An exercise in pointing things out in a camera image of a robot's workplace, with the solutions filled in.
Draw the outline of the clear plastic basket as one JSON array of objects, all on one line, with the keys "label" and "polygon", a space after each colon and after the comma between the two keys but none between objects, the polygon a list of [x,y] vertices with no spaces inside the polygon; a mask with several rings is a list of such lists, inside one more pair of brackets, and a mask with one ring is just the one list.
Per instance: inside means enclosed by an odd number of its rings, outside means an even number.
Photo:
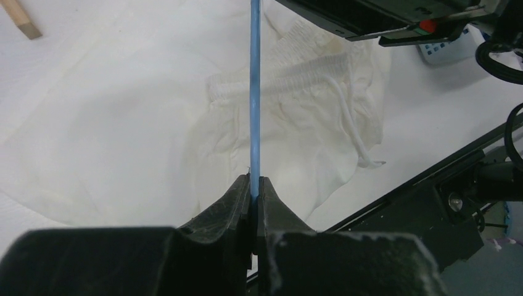
[{"label": "clear plastic basket", "polygon": [[460,37],[450,42],[418,45],[421,56],[431,65],[442,65],[470,59],[475,56],[476,49],[485,41],[483,33],[466,25]]}]

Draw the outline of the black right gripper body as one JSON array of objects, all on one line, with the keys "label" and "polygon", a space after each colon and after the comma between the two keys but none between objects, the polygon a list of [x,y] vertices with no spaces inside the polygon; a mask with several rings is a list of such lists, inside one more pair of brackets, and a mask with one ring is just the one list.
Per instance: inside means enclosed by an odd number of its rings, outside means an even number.
[{"label": "black right gripper body", "polygon": [[454,41],[468,24],[491,24],[509,1],[288,0],[284,7],[351,42],[383,47]]}]

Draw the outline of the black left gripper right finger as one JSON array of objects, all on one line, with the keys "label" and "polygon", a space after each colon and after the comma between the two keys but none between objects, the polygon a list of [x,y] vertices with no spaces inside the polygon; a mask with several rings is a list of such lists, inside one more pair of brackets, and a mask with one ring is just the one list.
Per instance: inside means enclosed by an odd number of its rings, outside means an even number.
[{"label": "black left gripper right finger", "polygon": [[260,295],[446,295],[435,258],[414,235],[317,232],[267,177],[257,200]]}]

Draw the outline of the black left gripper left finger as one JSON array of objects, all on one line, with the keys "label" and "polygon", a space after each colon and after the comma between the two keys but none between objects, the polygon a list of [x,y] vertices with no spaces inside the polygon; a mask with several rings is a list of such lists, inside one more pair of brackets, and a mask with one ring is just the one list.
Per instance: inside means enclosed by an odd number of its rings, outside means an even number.
[{"label": "black left gripper left finger", "polygon": [[249,187],[239,176],[179,228],[28,231],[1,259],[1,294],[244,295]]}]

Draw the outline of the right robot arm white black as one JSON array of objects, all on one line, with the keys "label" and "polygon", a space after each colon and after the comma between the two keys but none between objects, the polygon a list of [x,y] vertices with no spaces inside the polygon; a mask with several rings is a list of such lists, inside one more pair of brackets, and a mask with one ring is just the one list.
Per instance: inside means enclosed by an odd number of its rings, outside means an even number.
[{"label": "right robot arm white black", "polygon": [[349,41],[379,41],[391,56],[384,137],[372,150],[382,168],[359,171],[307,219],[324,230],[505,122],[522,87],[483,71],[474,59],[433,66],[416,42],[453,40],[473,23],[522,44],[521,1],[284,1]]}]

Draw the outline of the white shorts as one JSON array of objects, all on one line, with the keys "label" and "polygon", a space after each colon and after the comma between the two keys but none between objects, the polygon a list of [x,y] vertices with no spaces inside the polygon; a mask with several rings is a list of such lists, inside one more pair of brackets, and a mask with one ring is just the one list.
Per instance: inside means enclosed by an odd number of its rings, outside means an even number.
[{"label": "white shorts", "polygon": [[[1,192],[69,225],[180,225],[253,171],[248,1],[109,1],[1,109]],[[390,51],[275,1],[261,15],[261,173],[307,219],[383,138]]]}]

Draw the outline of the lilac hanger of white shorts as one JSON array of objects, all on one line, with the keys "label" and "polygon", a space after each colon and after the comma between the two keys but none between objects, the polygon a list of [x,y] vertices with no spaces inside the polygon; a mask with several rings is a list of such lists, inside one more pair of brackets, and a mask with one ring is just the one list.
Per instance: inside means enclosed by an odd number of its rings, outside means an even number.
[{"label": "lilac hanger of white shorts", "polygon": [[250,2],[249,128],[250,128],[250,195],[253,204],[260,195],[260,99],[261,47],[260,0]]}]

